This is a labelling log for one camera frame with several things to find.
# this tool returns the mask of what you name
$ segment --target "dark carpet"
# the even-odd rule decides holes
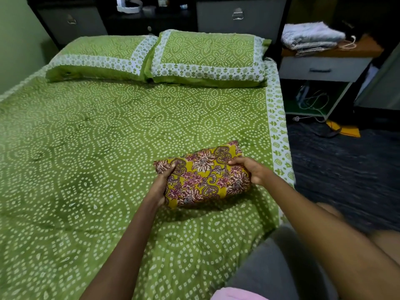
[[[400,132],[362,130],[361,138],[325,139],[294,123],[288,133],[297,191],[334,206],[364,232],[400,231]]]

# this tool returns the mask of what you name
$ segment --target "pillowcase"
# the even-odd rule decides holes
[[[230,166],[227,163],[242,155],[237,141],[232,141],[182,157],[155,161],[158,174],[169,168],[172,162],[176,165],[167,180],[165,204],[176,208],[247,191],[251,187],[249,172],[241,165]]]
[[[63,48],[49,63],[50,81],[100,78],[145,81],[149,51],[157,42],[152,35],[102,35],[80,37]]]
[[[266,80],[262,57],[270,43],[254,35],[166,30],[145,74],[156,83],[253,87]]]

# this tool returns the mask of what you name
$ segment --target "green bedsheet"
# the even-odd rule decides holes
[[[238,140],[293,183],[267,63],[266,88],[47,83],[44,68],[0,96],[0,298],[78,299],[156,176],[154,160]],[[256,186],[196,210],[160,210],[134,299],[209,299],[279,218]]]

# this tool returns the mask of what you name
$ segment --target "yellow cloth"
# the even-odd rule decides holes
[[[242,150],[237,141],[232,141],[186,156],[155,161],[154,167],[159,174],[172,162],[176,165],[167,180],[165,204],[176,208],[247,191],[251,186],[248,171],[241,165],[227,164],[240,156]]]
[[[326,124],[333,130],[338,130],[339,128],[342,128],[342,130],[340,131],[341,135],[357,137],[357,138],[361,137],[360,131],[357,126],[354,126],[354,125],[340,126],[339,124],[337,124],[336,122],[331,121],[331,120],[327,120]]]

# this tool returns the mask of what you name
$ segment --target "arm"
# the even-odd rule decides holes
[[[312,203],[271,170],[250,158],[251,181],[267,189],[344,299],[398,299],[400,267],[367,237]]]
[[[155,179],[117,246],[80,300],[132,299],[143,252],[157,209],[164,203],[167,178],[174,167],[171,166]]]

